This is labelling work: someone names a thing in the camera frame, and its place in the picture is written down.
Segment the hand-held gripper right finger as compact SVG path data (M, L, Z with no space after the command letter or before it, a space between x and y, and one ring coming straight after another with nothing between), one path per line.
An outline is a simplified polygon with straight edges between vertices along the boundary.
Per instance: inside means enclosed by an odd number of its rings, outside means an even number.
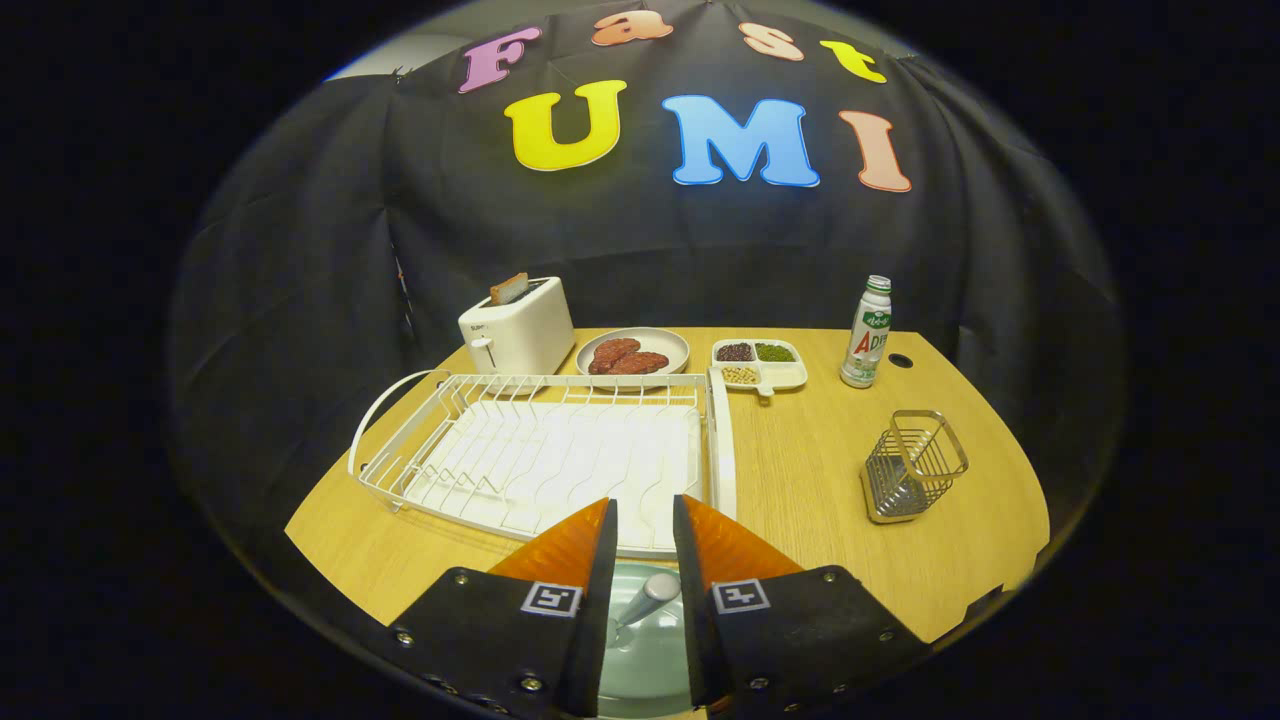
M931 651L845 568L801 568L687 495L672 528L691 698L710 716L833 716Z

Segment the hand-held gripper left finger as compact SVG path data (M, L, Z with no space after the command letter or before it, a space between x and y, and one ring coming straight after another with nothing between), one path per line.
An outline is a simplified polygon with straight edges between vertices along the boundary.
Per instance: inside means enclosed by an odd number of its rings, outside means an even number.
M618 509L600 498L480 571L445 570L388 628L389 662L470 719L590 719Z

